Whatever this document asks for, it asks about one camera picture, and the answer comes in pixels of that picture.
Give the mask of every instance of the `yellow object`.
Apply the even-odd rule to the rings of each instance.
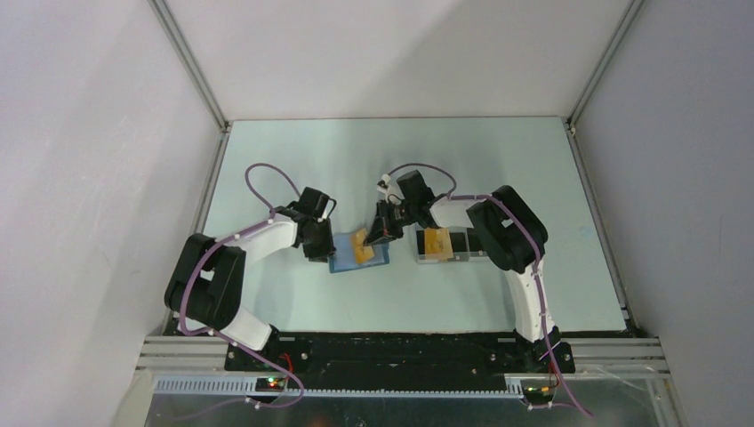
[[[453,258],[448,229],[424,230],[424,256],[428,260],[449,260]]]
[[[356,263],[361,264],[374,258],[374,249],[371,246],[364,246],[366,239],[366,229],[361,229],[351,235],[351,246],[354,248],[354,257]]]

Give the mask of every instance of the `light blue table surface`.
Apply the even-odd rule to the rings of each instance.
[[[438,165],[456,194],[516,189],[549,232],[544,283],[561,330],[623,330],[625,323],[561,120],[557,117],[271,120],[235,122],[205,234],[222,236],[266,215],[246,188],[255,162],[285,170],[300,189],[338,200],[333,232],[368,226],[376,182],[396,165]],[[435,193],[441,174],[421,170]],[[293,191],[269,169],[251,173],[273,204]],[[390,264],[330,274],[286,249],[245,269],[243,305],[287,331],[511,331],[508,285],[490,262],[419,265],[407,238],[391,244]]]

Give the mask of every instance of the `white wall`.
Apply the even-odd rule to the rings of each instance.
[[[577,137],[694,426],[751,425],[754,3],[647,2]]]
[[[218,137],[144,0],[0,7],[0,424],[105,425]]]
[[[243,119],[567,116],[628,2],[169,3]]]

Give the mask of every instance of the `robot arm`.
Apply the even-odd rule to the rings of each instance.
[[[397,191],[390,185],[387,175],[378,184],[378,189],[386,197],[377,203],[377,216],[365,245],[401,238],[403,227],[415,222],[423,228],[473,228],[490,260],[504,271],[508,280],[516,310],[516,332],[527,342],[539,342],[543,332],[541,305],[533,277],[535,255],[521,231],[513,224],[506,225],[508,216],[491,200],[448,198],[445,195],[435,197],[417,171],[401,176],[397,184],[404,195],[402,199],[396,195]],[[492,197],[501,201],[524,223],[540,254],[544,255],[547,230],[518,193],[511,187],[503,186],[494,191]],[[537,274],[541,275],[541,269],[542,262],[537,266]],[[554,322],[548,309],[546,313],[547,332],[550,334]]]
[[[321,191],[306,188],[298,202],[278,207],[272,218],[243,236],[236,234],[213,253],[201,266],[206,273],[197,278],[188,298],[186,315],[193,321],[187,326],[208,326],[252,350],[262,350],[277,330],[241,306],[244,267],[281,249],[299,245],[310,261],[327,262],[335,252],[330,219],[325,214],[329,200]],[[214,238],[202,234],[188,238],[165,291],[168,308],[180,310],[192,271],[215,243]]]

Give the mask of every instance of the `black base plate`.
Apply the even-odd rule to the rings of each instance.
[[[499,391],[506,389],[503,374],[549,372],[549,359],[526,359],[512,334],[280,333],[266,350],[283,367],[286,353],[310,389]],[[237,348],[229,351],[227,371],[274,371]],[[570,345],[561,342],[554,351],[561,370],[575,372]]]

